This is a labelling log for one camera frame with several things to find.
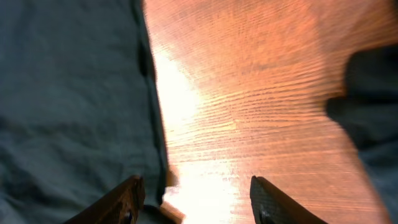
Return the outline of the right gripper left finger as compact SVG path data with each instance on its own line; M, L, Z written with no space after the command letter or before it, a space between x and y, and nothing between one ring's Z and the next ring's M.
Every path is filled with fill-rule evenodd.
M131 176L64 224L135 224L145 197L143 178Z

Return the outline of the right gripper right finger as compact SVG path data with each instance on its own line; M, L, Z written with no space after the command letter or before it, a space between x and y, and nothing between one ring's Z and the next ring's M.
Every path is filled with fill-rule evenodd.
M263 177L252 176L250 199L256 224L326 224Z

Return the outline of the black shorts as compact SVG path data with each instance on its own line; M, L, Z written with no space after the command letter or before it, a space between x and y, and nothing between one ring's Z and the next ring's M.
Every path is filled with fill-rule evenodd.
M1 222L64 223L136 175L138 223L167 155L142 1L1 2Z

